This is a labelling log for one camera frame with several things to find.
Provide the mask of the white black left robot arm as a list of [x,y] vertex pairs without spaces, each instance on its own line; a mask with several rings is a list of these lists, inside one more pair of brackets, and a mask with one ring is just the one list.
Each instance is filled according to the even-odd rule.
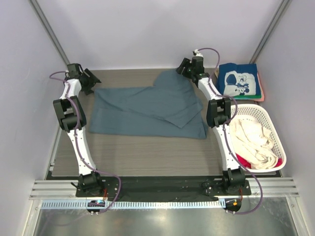
[[77,195],[100,196],[104,192],[104,184],[97,172],[86,139],[87,119],[79,101],[79,93],[85,95],[93,93],[93,87],[100,80],[89,70],[83,69],[79,63],[67,65],[62,72],[64,79],[55,78],[53,73],[50,79],[63,82],[64,89],[61,97],[53,101],[53,107],[61,130],[65,131],[71,140],[78,163],[78,183],[72,183],[77,189]]

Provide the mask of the grey-blue t shirt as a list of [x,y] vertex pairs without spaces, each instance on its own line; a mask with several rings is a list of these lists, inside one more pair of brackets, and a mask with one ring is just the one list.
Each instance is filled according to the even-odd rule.
[[97,134],[206,139],[202,102],[175,70],[161,72],[150,87],[98,88],[89,131]]

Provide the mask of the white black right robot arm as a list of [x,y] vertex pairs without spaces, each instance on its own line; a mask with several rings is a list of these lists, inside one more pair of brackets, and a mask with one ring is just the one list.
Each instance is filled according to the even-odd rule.
[[203,56],[200,54],[191,59],[184,58],[176,72],[191,81],[202,91],[208,100],[206,121],[213,130],[219,144],[222,157],[222,183],[220,187],[229,195],[242,193],[246,177],[233,148],[229,123],[231,115],[231,100],[221,95],[215,88],[209,73],[205,72]]

